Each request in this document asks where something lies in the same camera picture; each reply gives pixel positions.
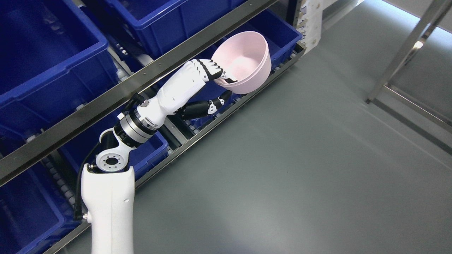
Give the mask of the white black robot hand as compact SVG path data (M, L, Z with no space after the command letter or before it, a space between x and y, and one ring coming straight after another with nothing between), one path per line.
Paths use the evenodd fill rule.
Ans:
M150 129L160 128L168 115L179 114L183 120L215 114L232 96L227 90L210 100L189 103L208 82L216 79L235 82L212 59L192 59L178 69L158 90L157 94L137 106L137 120Z

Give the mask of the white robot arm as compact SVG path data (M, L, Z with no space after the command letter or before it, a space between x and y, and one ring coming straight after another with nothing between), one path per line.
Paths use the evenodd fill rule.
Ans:
M82 167L81 198L91 224L92 254L134 253L135 171L129 157L153 137L168 114L160 96L138 102L100 134L95 162Z

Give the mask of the blue bin under arm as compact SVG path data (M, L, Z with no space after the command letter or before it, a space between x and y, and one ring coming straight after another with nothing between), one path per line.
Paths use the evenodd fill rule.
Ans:
M100 134L119 121L120 110L113 111L99 120L87 130L70 140L59 150L72 169L77 173L83 159L99 141ZM131 151L129 165L134 167L135 180L138 180L168 156L168 142L160 132L156 132L150 140Z

